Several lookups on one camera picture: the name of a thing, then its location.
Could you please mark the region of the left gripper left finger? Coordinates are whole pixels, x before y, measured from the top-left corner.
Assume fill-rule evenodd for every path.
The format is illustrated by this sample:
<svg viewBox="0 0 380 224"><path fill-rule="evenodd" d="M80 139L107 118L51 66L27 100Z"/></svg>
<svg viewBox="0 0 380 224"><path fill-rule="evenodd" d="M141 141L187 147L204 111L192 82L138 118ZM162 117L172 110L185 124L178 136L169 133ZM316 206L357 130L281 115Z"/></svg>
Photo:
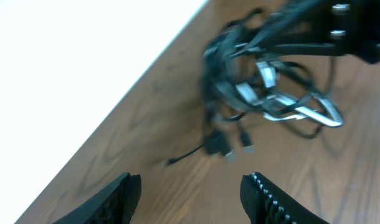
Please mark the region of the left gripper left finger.
<svg viewBox="0 0 380 224"><path fill-rule="evenodd" d="M130 224L141 197L141 176L123 173L54 224Z"/></svg>

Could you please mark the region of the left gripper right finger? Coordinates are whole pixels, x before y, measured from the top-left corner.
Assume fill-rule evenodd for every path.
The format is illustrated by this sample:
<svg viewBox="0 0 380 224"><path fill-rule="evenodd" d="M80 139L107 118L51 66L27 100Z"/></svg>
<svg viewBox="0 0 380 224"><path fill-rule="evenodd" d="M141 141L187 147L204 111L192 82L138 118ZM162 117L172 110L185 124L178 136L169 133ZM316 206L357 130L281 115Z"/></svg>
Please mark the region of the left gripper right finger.
<svg viewBox="0 0 380 224"><path fill-rule="evenodd" d="M328 224L260 172L242 176L240 201L251 224Z"/></svg>

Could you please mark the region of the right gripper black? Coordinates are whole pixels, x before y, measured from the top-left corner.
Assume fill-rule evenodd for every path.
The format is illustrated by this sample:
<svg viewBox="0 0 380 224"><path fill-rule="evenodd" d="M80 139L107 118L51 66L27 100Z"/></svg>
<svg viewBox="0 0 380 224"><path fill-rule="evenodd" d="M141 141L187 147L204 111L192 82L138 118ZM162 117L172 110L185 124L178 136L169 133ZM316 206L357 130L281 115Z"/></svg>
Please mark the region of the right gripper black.
<svg viewBox="0 0 380 224"><path fill-rule="evenodd" d="M231 57L353 54L380 62L380 0L288 1L259 27L235 30Z"/></svg>

